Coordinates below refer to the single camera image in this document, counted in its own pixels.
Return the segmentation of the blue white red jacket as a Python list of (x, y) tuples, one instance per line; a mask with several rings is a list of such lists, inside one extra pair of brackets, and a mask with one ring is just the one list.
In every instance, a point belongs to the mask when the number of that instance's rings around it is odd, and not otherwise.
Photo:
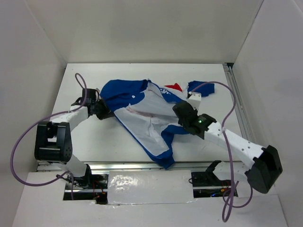
[(178, 124), (173, 106), (187, 99), (192, 90), (202, 97), (215, 92), (213, 83), (190, 81), (184, 87), (160, 86), (149, 79), (107, 82), (100, 91), (107, 107), (140, 144), (149, 158), (169, 168), (174, 164), (172, 142), (175, 135), (187, 135)]

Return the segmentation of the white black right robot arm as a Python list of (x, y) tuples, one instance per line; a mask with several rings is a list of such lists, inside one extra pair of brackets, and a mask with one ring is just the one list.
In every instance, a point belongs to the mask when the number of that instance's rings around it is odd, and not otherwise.
[(269, 145), (265, 148), (240, 137), (223, 128), (215, 118), (207, 114), (198, 115), (197, 110), (186, 101), (174, 105), (172, 109), (187, 132), (231, 151), (241, 160), (237, 164), (214, 161), (207, 169), (209, 184), (218, 185), (222, 180), (233, 177), (236, 182), (248, 182), (260, 193), (270, 191), (283, 171), (275, 147)]

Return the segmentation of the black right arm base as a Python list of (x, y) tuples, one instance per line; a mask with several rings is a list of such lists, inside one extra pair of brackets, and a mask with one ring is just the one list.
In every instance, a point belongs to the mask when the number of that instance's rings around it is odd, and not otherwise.
[(192, 172), (188, 180), (193, 186), (194, 198), (223, 197), (229, 195), (231, 188), (230, 180), (219, 180), (210, 172)]

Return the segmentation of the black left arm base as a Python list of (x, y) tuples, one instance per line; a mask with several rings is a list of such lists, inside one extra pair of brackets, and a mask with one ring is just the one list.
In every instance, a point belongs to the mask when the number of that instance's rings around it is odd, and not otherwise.
[(71, 185), (71, 177), (64, 179), (66, 181), (63, 200), (64, 201), (94, 201), (96, 204), (106, 205), (108, 174), (92, 175), (92, 182), (88, 186), (81, 186), (74, 180)]

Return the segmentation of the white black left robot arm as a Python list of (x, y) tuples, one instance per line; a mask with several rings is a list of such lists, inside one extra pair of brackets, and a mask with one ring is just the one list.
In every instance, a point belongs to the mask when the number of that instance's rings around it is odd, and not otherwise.
[(36, 131), (35, 159), (68, 171), (83, 189), (92, 187), (94, 178), (90, 166), (73, 155), (71, 132), (93, 115), (103, 120), (114, 113), (96, 89), (83, 89), (66, 114), (39, 122)]

